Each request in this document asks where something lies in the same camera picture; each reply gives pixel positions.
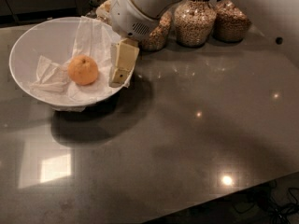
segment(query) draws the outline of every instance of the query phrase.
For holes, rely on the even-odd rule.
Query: jar of nuts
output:
[[[160,19],[159,25],[151,32],[149,38],[140,42],[144,51],[158,51],[165,47],[171,27],[172,15],[166,11]]]
[[[177,42],[186,47],[201,47],[211,33],[216,11],[209,0],[183,0],[175,11]]]
[[[217,18],[213,36],[223,42],[242,41],[251,26],[247,16],[230,0],[221,0],[215,9]]]

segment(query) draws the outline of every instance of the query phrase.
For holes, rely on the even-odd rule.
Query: screw hole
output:
[[[278,44],[278,45],[281,45],[283,43],[283,38],[282,37],[278,37],[276,38],[275,42]]]

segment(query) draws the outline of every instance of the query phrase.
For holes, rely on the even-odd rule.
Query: glass jar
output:
[[[144,51],[158,51],[166,46],[171,27],[172,14],[166,11],[160,19],[159,25],[151,32],[149,38],[140,42]]]
[[[216,11],[209,0],[183,0],[175,11],[177,42],[186,47],[201,47],[210,35]]]
[[[223,42],[240,42],[251,26],[247,16],[230,0],[221,0],[215,6],[217,18],[213,36]]]

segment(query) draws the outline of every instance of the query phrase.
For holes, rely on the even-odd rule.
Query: white napkin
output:
[[[81,111],[84,104],[96,103],[115,93],[116,89],[108,85],[112,65],[110,48],[111,44],[117,43],[121,38],[111,30],[110,26],[98,20],[81,17],[71,57],[64,64],[57,64],[50,58],[40,56],[36,82],[30,85],[31,93],[52,104],[82,105],[79,110],[56,107],[58,110],[67,111]],[[91,85],[79,86],[68,77],[67,66],[70,60],[79,54],[92,57],[98,64],[99,78]]]

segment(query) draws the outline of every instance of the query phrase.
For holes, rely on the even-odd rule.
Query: countertop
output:
[[[140,223],[299,171],[299,70],[256,29],[174,39],[81,113],[24,93],[0,29],[0,223]],[[229,183],[223,183],[226,176]]]

